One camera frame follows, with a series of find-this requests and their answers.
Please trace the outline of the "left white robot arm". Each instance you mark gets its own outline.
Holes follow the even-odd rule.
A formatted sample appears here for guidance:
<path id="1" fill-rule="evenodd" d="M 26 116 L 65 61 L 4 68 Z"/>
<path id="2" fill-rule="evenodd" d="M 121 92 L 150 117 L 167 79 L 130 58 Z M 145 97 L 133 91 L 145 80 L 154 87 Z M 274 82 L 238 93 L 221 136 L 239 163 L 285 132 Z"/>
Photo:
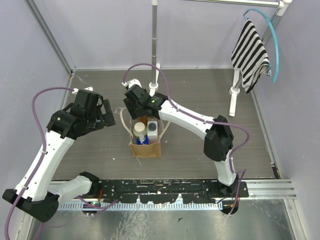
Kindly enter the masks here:
<path id="1" fill-rule="evenodd" d="M 41 137 L 45 143 L 29 170 L 15 188 L 4 191 L 2 198 L 45 223 L 67 201 L 81 195 L 97 197 L 101 191 L 100 179 L 87 171 L 58 187 L 50 187 L 50 182 L 77 138 L 115 124 L 108 99 L 89 88 L 77 90 L 74 102 L 51 116 Z"/>

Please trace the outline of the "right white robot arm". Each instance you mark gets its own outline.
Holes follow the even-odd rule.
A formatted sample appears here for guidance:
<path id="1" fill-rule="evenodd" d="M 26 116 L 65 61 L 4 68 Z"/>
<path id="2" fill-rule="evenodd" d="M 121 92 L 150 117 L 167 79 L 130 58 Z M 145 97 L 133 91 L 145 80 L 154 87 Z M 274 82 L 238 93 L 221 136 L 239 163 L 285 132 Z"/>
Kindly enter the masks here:
<path id="1" fill-rule="evenodd" d="M 138 84 L 129 87 L 124 95 L 123 101 L 133 120 L 147 116 L 168 121 L 202 139 L 203 153 L 216 167 L 220 193 L 231 197 L 237 191 L 237 174 L 230 160 L 234 136 L 225 117 L 219 115 L 214 118 L 196 113 L 158 92 L 151 96 Z"/>

